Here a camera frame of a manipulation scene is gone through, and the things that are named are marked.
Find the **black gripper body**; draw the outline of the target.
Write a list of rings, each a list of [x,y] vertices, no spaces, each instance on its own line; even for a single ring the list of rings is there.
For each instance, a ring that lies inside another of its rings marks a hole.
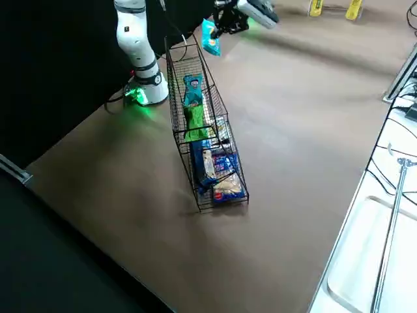
[[[226,31],[231,35],[249,29],[248,16],[237,9],[237,3],[234,0],[227,5]]]

